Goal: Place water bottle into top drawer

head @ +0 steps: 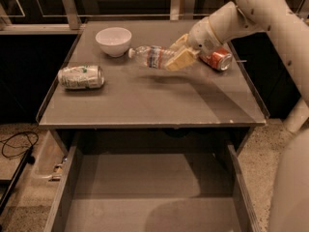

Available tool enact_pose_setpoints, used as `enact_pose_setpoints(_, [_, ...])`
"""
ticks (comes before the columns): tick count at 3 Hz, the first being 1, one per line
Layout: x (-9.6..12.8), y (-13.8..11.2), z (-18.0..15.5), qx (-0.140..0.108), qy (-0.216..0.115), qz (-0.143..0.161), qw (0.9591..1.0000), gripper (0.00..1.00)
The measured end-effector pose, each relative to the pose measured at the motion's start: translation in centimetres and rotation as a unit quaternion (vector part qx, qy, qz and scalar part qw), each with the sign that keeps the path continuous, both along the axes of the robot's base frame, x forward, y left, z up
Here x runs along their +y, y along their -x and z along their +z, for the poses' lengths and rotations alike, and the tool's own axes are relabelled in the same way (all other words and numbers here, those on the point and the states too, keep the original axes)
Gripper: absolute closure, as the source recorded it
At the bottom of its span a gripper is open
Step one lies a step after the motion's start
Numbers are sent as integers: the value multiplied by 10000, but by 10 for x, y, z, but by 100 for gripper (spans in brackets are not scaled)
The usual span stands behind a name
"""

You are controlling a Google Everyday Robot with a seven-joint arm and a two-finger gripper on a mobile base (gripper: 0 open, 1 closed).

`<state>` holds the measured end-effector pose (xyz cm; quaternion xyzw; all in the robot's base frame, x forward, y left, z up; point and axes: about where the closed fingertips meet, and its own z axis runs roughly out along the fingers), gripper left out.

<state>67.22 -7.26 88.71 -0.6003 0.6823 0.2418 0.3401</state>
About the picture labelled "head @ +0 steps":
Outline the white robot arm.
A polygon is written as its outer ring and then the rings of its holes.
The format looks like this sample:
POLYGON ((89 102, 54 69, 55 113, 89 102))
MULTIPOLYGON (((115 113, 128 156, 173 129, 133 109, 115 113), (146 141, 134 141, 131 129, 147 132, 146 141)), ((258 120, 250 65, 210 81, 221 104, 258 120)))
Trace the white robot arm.
POLYGON ((183 69, 200 55, 209 56, 224 43, 265 31, 297 87, 301 98, 284 121, 296 137, 278 164, 268 232, 309 232, 309 26, 286 0, 234 0, 198 21, 172 47, 171 71, 183 69))

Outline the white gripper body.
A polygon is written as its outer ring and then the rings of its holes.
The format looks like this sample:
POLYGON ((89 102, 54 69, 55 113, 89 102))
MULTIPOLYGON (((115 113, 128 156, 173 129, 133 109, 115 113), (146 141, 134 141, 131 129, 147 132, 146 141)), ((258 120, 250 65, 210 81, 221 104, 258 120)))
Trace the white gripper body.
POLYGON ((191 28, 187 36, 187 44, 204 55, 211 55, 222 46, 222 42, 215 36, 207 17, 191 28))

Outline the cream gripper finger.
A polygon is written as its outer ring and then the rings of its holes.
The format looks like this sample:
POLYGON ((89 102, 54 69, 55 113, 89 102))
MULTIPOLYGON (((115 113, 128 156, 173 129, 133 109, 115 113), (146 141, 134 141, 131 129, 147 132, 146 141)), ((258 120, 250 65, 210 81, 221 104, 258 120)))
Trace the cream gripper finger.
POLYGON ((192 47, 182 47, 167 61, 164 68, 171 72, 182 70, 192 65, 196 61, 199 53, 199 50, 194 50, 192 47))
POLYGON ((170 46, 170 49, 180 50, 182 48, 188 48, 187 37, 188 37, 187 34, 183 34, 170 46))

